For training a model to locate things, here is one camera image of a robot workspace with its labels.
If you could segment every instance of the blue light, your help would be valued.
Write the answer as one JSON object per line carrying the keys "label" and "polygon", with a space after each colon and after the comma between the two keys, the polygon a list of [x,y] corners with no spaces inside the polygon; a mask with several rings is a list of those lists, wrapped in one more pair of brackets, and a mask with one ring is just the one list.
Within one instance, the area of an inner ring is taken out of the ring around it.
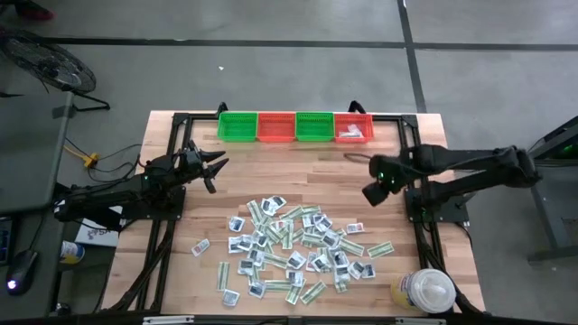
{"label": "blue light", "polygon": [[16,281],[10,280],[8,281],[8,289],[13,290],[16,288]]}

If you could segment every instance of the red basket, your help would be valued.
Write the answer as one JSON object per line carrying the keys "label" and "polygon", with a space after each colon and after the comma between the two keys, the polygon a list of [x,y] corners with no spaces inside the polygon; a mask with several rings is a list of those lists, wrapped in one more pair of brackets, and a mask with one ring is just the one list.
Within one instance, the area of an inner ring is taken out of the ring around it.
{"label": "red basket", "polygon": [[256,137],[262,142],[292,142],[295,113],[259,113]]}
{"label": "red basket", "polygon": [[[349,125],[356,125],[363,137],[340,137],[340,132],[348,132],[347,127]],[[373,139],[373,118],[371,114],[335,114],[335,142],[364,144],[371,139]]]}

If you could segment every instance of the black fan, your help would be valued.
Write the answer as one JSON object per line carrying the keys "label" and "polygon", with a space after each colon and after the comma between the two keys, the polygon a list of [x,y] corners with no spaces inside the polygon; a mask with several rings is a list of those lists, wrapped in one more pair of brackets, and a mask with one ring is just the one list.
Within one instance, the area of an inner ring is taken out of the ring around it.
{"label": "black fan", "polygon": [[0,50],[11,62],[43,83],[77,96],[88,98],[103,107],[77,110],[110,109],[107,102],[86,96],[97,86],[94,73],[62,47],[42,41],[42,37],[26,31],[0,31]]}

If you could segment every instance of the computer mouse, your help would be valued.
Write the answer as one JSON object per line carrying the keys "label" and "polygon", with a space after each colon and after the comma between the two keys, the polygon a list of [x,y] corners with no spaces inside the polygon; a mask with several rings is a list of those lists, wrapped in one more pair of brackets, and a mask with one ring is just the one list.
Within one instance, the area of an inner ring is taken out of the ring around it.
{"label": "computer mouse", "polygon": [[30,285],[33,283],[37,257],[38,253],[30,249],[14,256],[6,273],[6,290],[8,294],[20,295],[30,289]]}

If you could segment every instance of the gray floor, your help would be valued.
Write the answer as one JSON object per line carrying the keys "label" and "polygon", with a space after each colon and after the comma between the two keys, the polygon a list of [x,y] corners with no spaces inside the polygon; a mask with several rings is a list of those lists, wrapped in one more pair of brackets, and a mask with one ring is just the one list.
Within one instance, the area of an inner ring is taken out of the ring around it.
{"label": "gray floor", "polygon": [[[217,40],[401,42],[396,1],[51,0],[49,23],[7,23],[47,36]],[[576,43],[578,3],[555,0],[406,0],[417,42]],[[78,115],[69,137],[110,153],[138,143],[154,109],[367,110],[415,112],[405,50],[258,47],[67,46],[98,76],[94,96],[110,112]],[[451,148],[528,147],[576,115],[578,52],[418,51],[428,112],[441,113]],[[0,61],[0,89],[43,92],[42,84]],[[129,152],[109,166],[135,159]],[[73,158],[65,184],[89,179]],[[468,205],[488,311],[578,322],[578,260],[530,266],[547,248],[528,190],[485,190]],[[98,252],[110,256],[110,252]],[[106,267],[67,275],[62,299],[92,311]]]}

